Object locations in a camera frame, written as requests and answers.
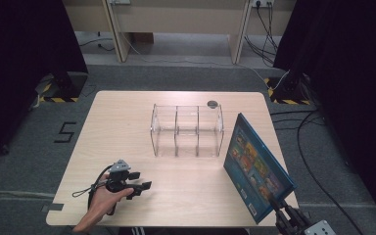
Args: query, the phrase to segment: black and yellow tape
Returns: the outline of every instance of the black and yellow tape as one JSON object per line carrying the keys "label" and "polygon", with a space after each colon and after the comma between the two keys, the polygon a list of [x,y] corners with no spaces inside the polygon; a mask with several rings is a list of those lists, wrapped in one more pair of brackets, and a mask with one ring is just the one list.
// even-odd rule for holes
{"label": "black and yellow tape", "polygon": [[48,83],[43,92],[42,92],[42,97],[39,99],[40,102],[54,102],[54,103],[65,103],[65,102],[77,102],[78,101],[78,97],[56,97],[54,96],[53,94],[51,93],[54,93],[51,92],[51,88],[54,88],[52,87],[53,83],[50,82]]}
{"label": "black and yellow tape", "polygon": [[298,98],[293,99],[278,99],[276,97],[276,92],[273,90],[273,87],[269,85],[270,78],[266,78],[264,82],[269,86],[270,88],[267,89],[268,96],[270,97],[270,101],[276,104],[287,104],[287,105],[309,105],[309,100],[305,98],[305,95],[302,94]]}

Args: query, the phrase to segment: black cable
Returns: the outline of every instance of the black cable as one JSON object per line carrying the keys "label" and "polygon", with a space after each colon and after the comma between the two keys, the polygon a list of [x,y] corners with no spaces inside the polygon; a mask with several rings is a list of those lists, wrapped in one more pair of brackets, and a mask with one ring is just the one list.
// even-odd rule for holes
{"label": "black cable", "polygon": [[103,49],[105,49],[106,51],[113,51],[113,50],[115,50],[115,47],[114,48],[112,48],[112,49],[108,49],[108,48],[106,48],[106,47],[104,47],[102,44],[97,44],[97,46],[98,47],[100,47],[100,48],[103,48]]}
{"label": "black cable", "polygon": [[95,41],[106,41],[106,40],[113,40],[113,39],[112,38],[98,38],[98,39],[90,40],[88,42],[80,44],[79,46],[85,46],[85,45],[92,43],[92,42],[95,42]]}
{"label": "black cable", "polygon": [[271,24],[273,22],[273,4],[268,2],[268,31],[271,38],[271,45],[273,45],[274,51],[277,52],[277,44],[273,39],[273,33],[271,32]]}
{"label": "black cable", "polygon": [[[325,125],[324,123],[318,123],[318,122],[314,121],[314,120],[320,119],[320,118],[322,118],[322,117],[314,117],[314,118],[308,120],[306,123],[312,123],[312,124],[317,124],[317,125]],[[291,118],[291,119],[274,120],[273,123],[282,122],[282,121],[290,121],[290,120],[300,120],[300,121],[302,121],[301,119],[293,119],[293,118]]]}
{"label": "black cable", "polygon": [[74,198],[77,198],[81,195],[83,195],[85,192],[89,191],[89,190],[93,190],[95,191],[98,187],[100,187],[101,185],[99,185],[99,180],[100,178],[102,178],[103,174],[112,167],[112,164],[107,166],[105,169],[103,169],[103,171],[99,174],[99,176],[97,177],[96,181],[94,182],[94,184],[92,184],[89,188],[86,188],[86,189],[83,189],[83,190],[80,190],[80,191],[77,191],[77,192],[73,192],[71,195],[74,197]]}
{"label": "black cable", "polygon": [[[246,35],[244,38],[245,38],[246,41],[248,42],[249,46],[252,47],[252,49],[255,49],[255,50],[257,50],[258,52],[261,53],[262,49],[260,49],[258,46],[256,46],[255,44],[253,44],[253,42],[250,40],[250,38],[249,38],[248,35]],[[266,54],[270,54],[270,55],[272,55],[272,56],[275,56],[275,55],[276,55],[276,54],[271,53],[271,52],[265,52],[265,53],[266,53]]]}
{"label": "black cable", "polygon": [[[257,10],[258,10],[258,17],[260,18],[260,21],[261,21],[261,23],[263,24],[263,27],[264,27],[264,31],[266,32],[266,40],[268,40],[268,41],[271,43],[271,45],[272,45],[273,47],[275,47],[276,50],[277,50],[277,45],[276,45],[276,43],[274,42],[274,39],[273,39],[273,37],[272,37],[272,35],[271,35],[271,32],[267,29],[267,27],[266,27],[266,25],[265,25],[265,23],[264,23],[264,20],[263,20],[263,18],[262,18],[261,15],[260,15],[259,7],[257,7]],[[271,17],[271,13],[270,13],[270,8],[269,8],[269,24],[270,24],[270,27],[271,27],[271,20],[270,20],[270,17]]]}
{"label": "black cable", "polygon": [[317,111],[313,111],[313,112],[310,112],[301,122],[301,124],[299,125],[298,127],[298,131],[297,131],[297,140],[298,140],[298,148],[299,148],[299,153],[301,155],[301,158],[305,164],[305,167],[307,169],[307,171],[309,172],[310,176],[313,178],[313,180],[315,181],[315,183],[319,186],[319,188],[325,193],[325,195],[337,206],[337,208],[347,217],[347,219],[350,221],[350,223],[353,225],[353,227],[356,229],[356,231],[359,233],[359,234],[363,234],[362,231],[359,229],[359,227],[355,224],[355,222],[353,221],[353,219],[350,217],[349,214],[347,214],[347,212],[340,206],[340,204],[328,193],[328,191],[326,191],[325,188],[323,188],[323,186],[320,184],[320,182],[317,180],[317,178],[315,177],[315,175],[313,174],[312,170],[310,169],[309,165],[307,164],[306,162],[306,158],[304,156],[304,152],[302,150],[302,146],[301,146],[301,140],[300,140],[300,134],[301,134],[301,129],[302,129],[302,126],[304,126],[306,120],[311,116],[313,115],[315,112]]}
{"label": "black cable", "polygon": [[274,130],[294,130],[294,129],[298,129],[298,127],[274,128]]}
{"label": "black cable", "polygon": [[272,113],[270,114],[271,116],[276,116],[276,115],[287,115],[287,114],[300,114],[300,113],[310,113],[310,112],[315,112],[317,110],[309,110],[309,111],[286,111],[286,112],[278,112],[278,113]]}
{"label": "black cable", "polygon": [[252,48],[252,51],[255,52],[256,54],[258,54],[259,56],[261,56],[261,58],[263,59],[263,62],[268,66],[268,67],[272,67],[272,66],[269,66],[265,61],[268,61],[270,63],[274,63],[270,58],[268,58],[267,56],[264,55],[263,53],[263,50],[260,49],[259,47],[257,47],[255,44],[253,44],[249,37],[248,36],[245,36],[245,39],[247,41],[247,43],[249,44],[250,48]]}

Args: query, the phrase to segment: transparent plastic container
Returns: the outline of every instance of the transparent plastic container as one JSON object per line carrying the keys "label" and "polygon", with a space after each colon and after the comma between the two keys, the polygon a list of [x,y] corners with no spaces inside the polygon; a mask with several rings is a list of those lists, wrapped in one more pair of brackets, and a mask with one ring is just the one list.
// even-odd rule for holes
{"label": "transparent plastic container", "polygon": [[151,138],[156,157],[218,157],[223,136],[220,105],[154,105]]}

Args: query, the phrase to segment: human hand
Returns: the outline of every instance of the human hand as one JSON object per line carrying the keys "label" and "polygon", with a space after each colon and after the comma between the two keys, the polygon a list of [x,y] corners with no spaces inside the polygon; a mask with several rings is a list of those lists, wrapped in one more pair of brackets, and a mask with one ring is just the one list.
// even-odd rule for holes
{"label": "human hand", "polygon": [[[105,180],[107,174],[103,175],[100,180]],[[87,214],[81,219],[78,225],[72,230],[73,232],[89,232],[94,225],[96,225],[106,213],[110,213],[117,202],[121,198],[133,193],[132,188],[126,188],[119,192],[112,193],[106,189],[105,186],[99,187],[93,195],[90,208]]]}

